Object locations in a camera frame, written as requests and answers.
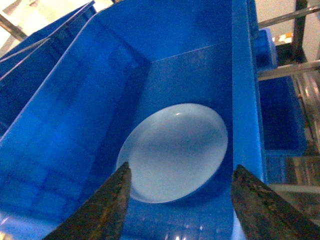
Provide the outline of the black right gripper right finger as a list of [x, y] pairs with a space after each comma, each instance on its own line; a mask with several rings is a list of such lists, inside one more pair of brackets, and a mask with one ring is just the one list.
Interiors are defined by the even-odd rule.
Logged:
[[231, 201], [247, 240], [318, 240], [320, 227], [243, 165], [231, 177]]

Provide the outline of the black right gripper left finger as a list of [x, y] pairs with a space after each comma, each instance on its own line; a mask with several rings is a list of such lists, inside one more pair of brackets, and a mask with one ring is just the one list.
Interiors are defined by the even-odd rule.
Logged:
[[132, 172], [123, 163], [70, 217], [45, 240], [119, 240], [131, 192]]

